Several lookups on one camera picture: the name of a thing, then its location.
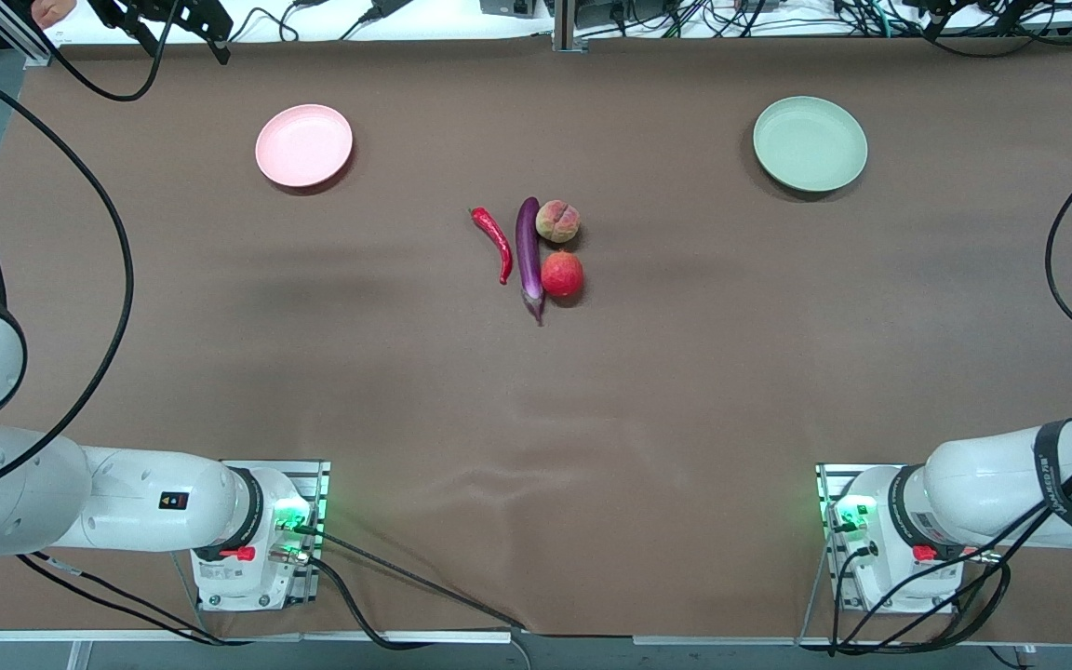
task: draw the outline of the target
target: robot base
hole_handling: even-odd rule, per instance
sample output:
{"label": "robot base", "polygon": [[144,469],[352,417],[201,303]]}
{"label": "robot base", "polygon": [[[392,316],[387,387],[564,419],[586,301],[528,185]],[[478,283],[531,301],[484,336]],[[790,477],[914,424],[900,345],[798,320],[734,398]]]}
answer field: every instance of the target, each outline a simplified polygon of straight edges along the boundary
{"label": "robot base", "polygon": [[[297,492],[293,480],[277,470],[252,467],[251,475],[264,489],[264,513],[255,537],[252,561],[230,555],[221,561],[204,561],[193,554],[193,581],[200,609],[209,611],[282,610],[293,587],[297,565],[271,561],[273,548],[300,548],[300,535],[282,528],[287,518],[309,520],[310,506]],[[295,522],[288,520],[289,526]]]}
{"label": "robot base", "polygon": [[[835,547],[845,544],[846,551],[837,551],[840,568],[846,554],[867,548],[870,555],[854,560],[851,565],[855,586],[861,596],[861,610],[870,610],[894,585],[921,569],[934,567],[936,561],[917,561],[912,548],[900,538],[889,509],[889,489],[898,467],[877,466],[855,476],[843,492],[842,498],[827,509],[830,528],[854,522],[859,530],[835,533]],[[962,564],[950,565],[920,580],[909,582],[890,601],[879,608],[881,613],[922,614],[928,608],[941,605],[962,585]],[[839,602],[847,608],[843,599]]]}

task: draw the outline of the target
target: green plate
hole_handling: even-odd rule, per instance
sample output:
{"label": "green plate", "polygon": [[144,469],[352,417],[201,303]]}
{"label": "green plate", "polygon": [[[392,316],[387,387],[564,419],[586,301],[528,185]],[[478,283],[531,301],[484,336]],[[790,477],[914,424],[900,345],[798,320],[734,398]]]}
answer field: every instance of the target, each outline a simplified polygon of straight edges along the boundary
{"label": "green plate", "polygon": [[799,191],[846,187],[867,165],[867,136],[850,111],[821,98],[777,101],[756,120],[756,157],[763,169]]}

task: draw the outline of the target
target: red chili pepper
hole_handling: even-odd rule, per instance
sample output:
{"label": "red chili pepper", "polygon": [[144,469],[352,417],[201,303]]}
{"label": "red chili pepper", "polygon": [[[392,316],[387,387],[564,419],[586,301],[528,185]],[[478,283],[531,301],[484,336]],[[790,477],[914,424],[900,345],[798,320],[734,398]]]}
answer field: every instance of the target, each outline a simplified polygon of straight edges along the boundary
{"label": "red chili pepper", "polygon": [[498,248],[498,262],[503,264],[503,267],[498,268],[498,284],[506,284],[507,279],[511,276],[511,245],[507,242],[507,236],[503,234],[503,229],[494,222],[494,217],[490,215],[486,209],[473,208],[468,212],[468,217],[474,220],[474,225],[479,226],[482,233],[486,233],[494,245]]}

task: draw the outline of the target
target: gray floor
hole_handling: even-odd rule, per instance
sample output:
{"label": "gray floor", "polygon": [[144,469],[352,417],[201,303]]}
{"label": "gray floor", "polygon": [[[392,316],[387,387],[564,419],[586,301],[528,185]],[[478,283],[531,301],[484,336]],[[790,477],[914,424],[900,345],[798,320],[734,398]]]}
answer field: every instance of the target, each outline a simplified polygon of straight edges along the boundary
{"label": "gray floor", "polygon": [[[23,81],[23,59],[0,51],[0,88],[17,94]],[[0,142],[9,110],[0,103]],[[3,259],[10,268],[10,259]],[[740,669],[808,670],[825,667],[861,669],[1001,670],[983,647],[962,647],[914,657],[831,659],[785,645],[635,645],[628,638],[541,638],[523,636],[535,670],[582,669],[655,670],[660,667],[716,667]],[[69,643],[0,643],[0,669],[62,670],[68,667]],[[1012,657],[1012,650],[1000,652]],[[1069,669],[1072,647],[1042,647],[1038,667]],[[358,669],[524,670],[525,662],[511,645],[433,645],[411,653],[385,653],[370,643],[263,643],[242,649],[206,649],[189,643],[98,643],[89,654],[89,670],[322,670]]]}

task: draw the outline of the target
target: purple eggplant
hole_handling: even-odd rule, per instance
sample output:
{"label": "purple eggplant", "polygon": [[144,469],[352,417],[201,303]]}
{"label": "purple eggplant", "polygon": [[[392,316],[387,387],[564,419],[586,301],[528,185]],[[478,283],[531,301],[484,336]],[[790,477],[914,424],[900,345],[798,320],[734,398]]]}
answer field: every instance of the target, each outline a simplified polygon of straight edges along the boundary
{"label": "purple eggplant", "polygon": [[539,200],[536,198],[527,198],[523,205],[519,205],[519,215],[516,217],[516,253],[519,254],[519,279],[523,285],[524,307],[536,317],[536,326],[544,326],[545,286],[539,282],[536,212],[539,212]]}

